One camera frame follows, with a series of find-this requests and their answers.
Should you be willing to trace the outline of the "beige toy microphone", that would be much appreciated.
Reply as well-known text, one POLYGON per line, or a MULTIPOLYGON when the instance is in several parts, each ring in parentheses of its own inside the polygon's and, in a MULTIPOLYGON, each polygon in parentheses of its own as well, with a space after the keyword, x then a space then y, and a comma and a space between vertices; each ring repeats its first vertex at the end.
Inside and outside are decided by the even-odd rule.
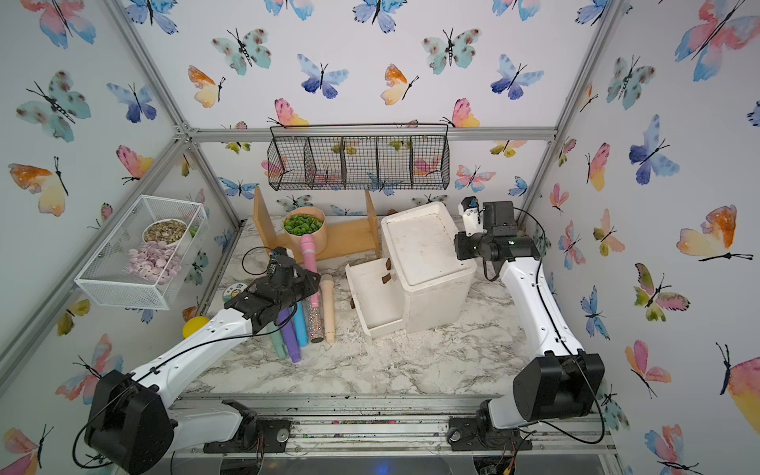
POLYGON ((334 317, 334 279, 330 274, 323 274, 320 283, 324 318, 325 340, 328 344, 336 342, 336 318, 334 317))

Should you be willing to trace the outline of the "blue toy microphone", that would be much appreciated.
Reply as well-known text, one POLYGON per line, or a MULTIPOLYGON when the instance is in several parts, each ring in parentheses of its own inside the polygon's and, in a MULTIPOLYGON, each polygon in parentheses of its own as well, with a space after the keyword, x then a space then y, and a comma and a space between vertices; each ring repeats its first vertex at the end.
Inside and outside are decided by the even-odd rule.
POLYGON ((310 338, 306 325, 304 305, 301 302, 297 304, 296 313, 292 319, 292 323, 294 324, 295 334, 300 348, 308 346, 310 338))

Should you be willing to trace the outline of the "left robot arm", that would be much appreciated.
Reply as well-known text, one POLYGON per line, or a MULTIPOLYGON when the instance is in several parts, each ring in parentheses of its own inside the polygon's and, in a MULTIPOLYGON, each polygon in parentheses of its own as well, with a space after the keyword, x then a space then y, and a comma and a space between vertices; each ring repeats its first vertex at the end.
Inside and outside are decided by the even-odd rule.
POLYGON ((191 382, 238 344, 265 336, 266 326, 279 316, 293 319, 298 304, 316 295, 320 283, 318 272, 277 247, 265 273, 201 330, 131 372, 102 375, 75 440, 93 449, 102 465, 128 474, 144 474, 166 453, 196 445, 261 448, 257 412, 237 401, 196 416, 172 416, 169 410, 191 382))

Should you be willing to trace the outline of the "pink toy microphone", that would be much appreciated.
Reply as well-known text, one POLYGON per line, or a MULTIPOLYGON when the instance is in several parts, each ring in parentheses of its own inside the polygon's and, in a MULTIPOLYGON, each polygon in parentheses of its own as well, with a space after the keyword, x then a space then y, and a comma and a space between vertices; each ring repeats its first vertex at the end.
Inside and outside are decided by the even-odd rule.
MULTIPOLYGON (((306 269, 312 272, 317 272, 317 247, 314 237, 311 234, 302 236, 300 239, 300 247, 306 269)), ((320 297, 320 290, 317 290, 317 293, 311 297, 311 306, 314 309, 320 307, 320 297)))

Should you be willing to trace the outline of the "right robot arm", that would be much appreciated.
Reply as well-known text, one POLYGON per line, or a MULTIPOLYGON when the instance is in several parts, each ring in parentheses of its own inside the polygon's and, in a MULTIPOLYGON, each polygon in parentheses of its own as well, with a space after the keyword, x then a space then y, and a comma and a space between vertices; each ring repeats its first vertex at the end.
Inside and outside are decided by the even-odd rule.
POLYGON ((575 419, 597 408, 605 365, 584 350, 566 324, 548 288, 542 254, 520 234, 511 201, 481 205, 473 197, 458 206, 464 230, 454 237, 459 260, 479 260, 492 267, 491 278, 505 285, 526 333, 530 362, 514 377, 503 396, 481 405, 487 429, 506 431, 554 420, 575 419))

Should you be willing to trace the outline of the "green toy microphone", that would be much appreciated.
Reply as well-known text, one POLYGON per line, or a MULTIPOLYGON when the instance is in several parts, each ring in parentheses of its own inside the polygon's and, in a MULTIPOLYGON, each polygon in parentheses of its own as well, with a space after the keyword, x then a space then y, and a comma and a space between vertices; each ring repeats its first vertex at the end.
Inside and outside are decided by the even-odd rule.
POLYGON ((288 356, 287 346, 283 340, 281 330, 279 330, 277 324, 269 323, 265 328, 265 332, 267 332, 271 340, 272 346, 277 354, 277 357, 280 359, 287 358, 288 356))

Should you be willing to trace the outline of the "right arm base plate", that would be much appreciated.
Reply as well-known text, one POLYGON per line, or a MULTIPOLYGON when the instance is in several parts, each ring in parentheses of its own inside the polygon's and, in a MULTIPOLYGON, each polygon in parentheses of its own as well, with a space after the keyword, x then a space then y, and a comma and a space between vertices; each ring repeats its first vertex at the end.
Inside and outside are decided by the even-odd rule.
POLYGON ((445 439, 453 451, 532 450, 532 441, 526 433, 518 429, 495 429, 484 409, 472 415, 449 418, 445 439))

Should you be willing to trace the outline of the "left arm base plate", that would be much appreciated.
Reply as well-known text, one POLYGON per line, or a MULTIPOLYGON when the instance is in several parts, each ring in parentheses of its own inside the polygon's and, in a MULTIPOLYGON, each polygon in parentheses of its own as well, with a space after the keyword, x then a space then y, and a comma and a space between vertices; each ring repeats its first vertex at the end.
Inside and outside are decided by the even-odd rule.
POLYGON ((285 453, 291 429, 292 422, 287 419, 248 419, 241 423, 231 439, 206 443, 203 451, 209 454, 285 453))

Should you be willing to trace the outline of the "white bottom drawer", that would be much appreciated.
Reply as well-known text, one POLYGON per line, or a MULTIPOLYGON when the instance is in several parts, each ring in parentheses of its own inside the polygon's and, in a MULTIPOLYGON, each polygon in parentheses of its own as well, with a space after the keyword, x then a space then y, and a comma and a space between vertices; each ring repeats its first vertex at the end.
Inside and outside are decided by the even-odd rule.
POLYGON ((346 265, 353 307, 368 344, 405 329, 404 292, 389 258, 346 265))

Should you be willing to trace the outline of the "purple toy microphone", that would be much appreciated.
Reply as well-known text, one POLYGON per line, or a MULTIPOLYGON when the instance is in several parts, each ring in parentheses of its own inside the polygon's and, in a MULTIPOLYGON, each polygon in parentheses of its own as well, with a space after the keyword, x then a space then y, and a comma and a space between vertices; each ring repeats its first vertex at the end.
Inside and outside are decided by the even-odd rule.
POLYGON ((302 360, 301 346, 297 338, 295 326, 293 323, 295 313, 286 308, 282 310, 277 319, 277 327, 287 348, 288 355, 293 363, 299 363, 302 360))

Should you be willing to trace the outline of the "white plastic drawer unit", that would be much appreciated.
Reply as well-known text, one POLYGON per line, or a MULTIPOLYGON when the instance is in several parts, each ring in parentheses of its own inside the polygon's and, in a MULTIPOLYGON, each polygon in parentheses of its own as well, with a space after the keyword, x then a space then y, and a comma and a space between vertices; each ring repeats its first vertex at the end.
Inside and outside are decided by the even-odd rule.
POLYGON ((441 202, 387 216, 381 221, 383 251, 403 294, 409 333, 455 323, 474 281, 477 264, 457 258, 457 225, 441 202))

